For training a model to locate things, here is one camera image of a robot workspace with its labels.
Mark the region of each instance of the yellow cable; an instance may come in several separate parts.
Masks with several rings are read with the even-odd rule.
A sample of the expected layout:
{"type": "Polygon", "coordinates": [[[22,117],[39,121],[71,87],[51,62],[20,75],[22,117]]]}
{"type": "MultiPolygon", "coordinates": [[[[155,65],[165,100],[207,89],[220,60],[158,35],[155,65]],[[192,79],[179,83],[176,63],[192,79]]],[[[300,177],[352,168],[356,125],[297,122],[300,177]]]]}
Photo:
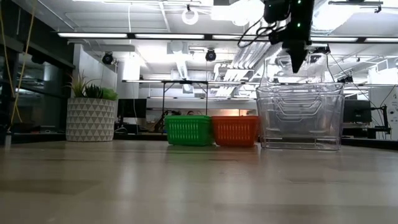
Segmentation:
{"type": "Polygon", "coordinates": [[[37,0],[34,0],[33,8],[32,8],[32,20],[30,21],[29,33],[28,33],[27,40],[26,40],[26,50],[25,50],[25,55],[24,55],[24,62],[22,63],[22,70],[21,70],[21,75],[19,77],[19,84],[18,84],[18,92],[17,92],[17,95],[16,95],[15,103],[14,103],[14,109],[12,110],[11,124],[14,122],[15,110],[17,108],[18,99],[19,99],[19,90],[21,89],[22,76],[23,76],[24,71],[25,71],[26,55],[27,55],[27,51],[29,49],[29,42],[30,42],[30,35],[32,33],[33,21],[35,19],[36,5],[37,5],[37,0]]]}
{"type": "MultiPolygon", "coordinates": [[[[4,46],[4,57],[6,58],[8,80],[9,80],[9,82],[10,82],[10,88],[11,88],[12,97],[15,98],[14,88],[12,87],[10,65],[8,64],[7,46],[6,46],[6,38],[5,38],[5,35],[4,35],[4,23],[3,23],[3,21],[2,21],[2,8],[1,8],[1,5],[0,5],[0,24],[1,24],[2,42],[3,42],[3,46],[4,46]]],[[[18,110],[18,108],[17,108],[17,115],[18,115],[19,121],[22,122],[21,116],[19,115],[19,110],[18,110]]]]}

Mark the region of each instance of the green basket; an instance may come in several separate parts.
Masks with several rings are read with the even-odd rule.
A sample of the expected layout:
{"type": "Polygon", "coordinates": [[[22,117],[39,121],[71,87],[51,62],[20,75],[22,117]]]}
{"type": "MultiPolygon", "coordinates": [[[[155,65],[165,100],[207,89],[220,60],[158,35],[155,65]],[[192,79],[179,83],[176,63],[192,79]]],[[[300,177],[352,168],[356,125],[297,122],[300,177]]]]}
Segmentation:
{"type": "Polygon", "coordinates": [[[166,116],[169,144],[209,146],[214,143],[211,117],[202,115],[166,116]]]}

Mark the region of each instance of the basket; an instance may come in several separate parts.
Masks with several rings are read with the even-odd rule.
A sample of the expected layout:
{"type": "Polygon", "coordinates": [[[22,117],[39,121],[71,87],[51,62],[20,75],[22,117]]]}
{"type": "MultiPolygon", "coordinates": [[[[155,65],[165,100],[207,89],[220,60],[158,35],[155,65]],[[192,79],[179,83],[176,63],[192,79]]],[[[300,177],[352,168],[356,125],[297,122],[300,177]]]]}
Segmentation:
{"type": "Polygon", "coordinates": [[[214,143],[209,116],[166,116],[165,125],[169,144],[209,146],[214,143]]]}
{"type": "Polygon", "coordinates": [[[214,116],[213,131],[219,146],[251,147],[257,139],[257,116],[214,116]]]}
{"type": "Polygon", "coordinates": [[[265,147],[338,150],[344,84],[264,86],[257,89],[265,147]]]}

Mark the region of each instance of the computer monitor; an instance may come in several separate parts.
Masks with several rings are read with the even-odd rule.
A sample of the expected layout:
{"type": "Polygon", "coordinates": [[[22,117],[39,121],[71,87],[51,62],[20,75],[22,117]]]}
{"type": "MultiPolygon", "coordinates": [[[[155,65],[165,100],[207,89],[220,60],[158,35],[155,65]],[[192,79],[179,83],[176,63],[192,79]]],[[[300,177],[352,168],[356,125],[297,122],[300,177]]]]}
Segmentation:
{"type": "Polygon", "coordinates": [[[345,100],[343,122],[372,122],[371,102],[368,100],[345,100]]]}
{"type": "Polygon", "coordinates": [[[118,116],[123,118],[146,118],[147,99],[119,99],[118,116]]]}

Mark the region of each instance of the table surface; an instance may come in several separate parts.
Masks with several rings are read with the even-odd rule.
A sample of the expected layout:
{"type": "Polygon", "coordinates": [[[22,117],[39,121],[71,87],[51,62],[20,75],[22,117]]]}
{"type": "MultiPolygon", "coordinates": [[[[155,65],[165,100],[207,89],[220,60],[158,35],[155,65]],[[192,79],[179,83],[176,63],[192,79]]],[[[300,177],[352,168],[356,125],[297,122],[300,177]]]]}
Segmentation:
{"type": "Polygon", "coordinates": [[[398,153],[40,142],[0,153],[1,223],[394,223],[398,153]]]}

